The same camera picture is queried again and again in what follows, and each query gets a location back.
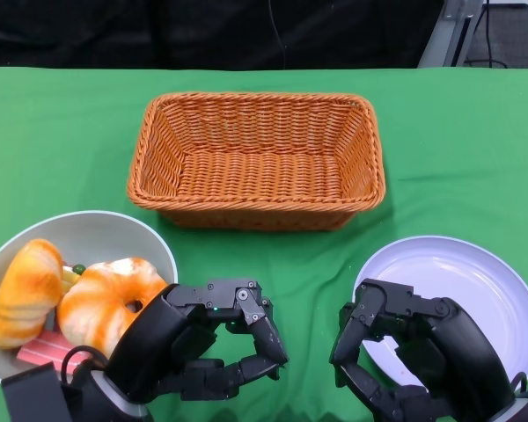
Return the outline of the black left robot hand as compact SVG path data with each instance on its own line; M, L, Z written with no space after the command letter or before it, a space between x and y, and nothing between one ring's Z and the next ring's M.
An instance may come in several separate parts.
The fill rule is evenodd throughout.
M220 325L251 335L254 354L231 364L204 358ZM249 382L278 379L288 360L273 305L259 284L212 280L202 287L171 284L159 292L119 340L105 374L132 403L170 393L183 401L228 400Z

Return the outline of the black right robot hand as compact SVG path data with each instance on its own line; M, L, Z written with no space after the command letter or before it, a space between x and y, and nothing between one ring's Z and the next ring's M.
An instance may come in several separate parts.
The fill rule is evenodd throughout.
M376 421L490 421L515 402L505 368L468 313L450 298L423 298L411 286L366 279L340 311L330 356ZM419 381L389 389L358 363L365 340L393 338L397 357Z

